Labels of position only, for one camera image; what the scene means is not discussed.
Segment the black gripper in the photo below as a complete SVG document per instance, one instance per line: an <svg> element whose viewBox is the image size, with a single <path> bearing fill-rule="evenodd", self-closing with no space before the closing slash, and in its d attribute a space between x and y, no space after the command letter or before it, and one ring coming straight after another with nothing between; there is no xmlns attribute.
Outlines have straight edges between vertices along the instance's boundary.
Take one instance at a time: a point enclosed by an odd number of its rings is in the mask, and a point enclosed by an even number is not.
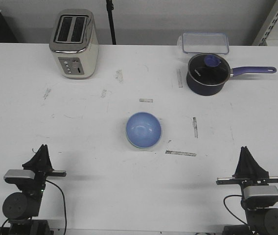
<svg viewBox="0 0 278 235"><path fill-rule="evenodd" d="M245 164L247 166L248 177L245 177ZM232 177L217 178L216 184L240 185L244 188L248 186L263 186L278 184L278 176L269 176L269 172L256 162L248 148L242 146L234 175Z"/></svg>
<svg viewBox="0 0 278 235"><path fill-rule="evenodd" d="M38 170L29 179L22 181L21 191L31 196L42 196L46 188L46 179L49 176L65 177L65 170L54 170L51 164L48 146L42 144L34 156L26 163L22 164L23 169Z"/></svg>

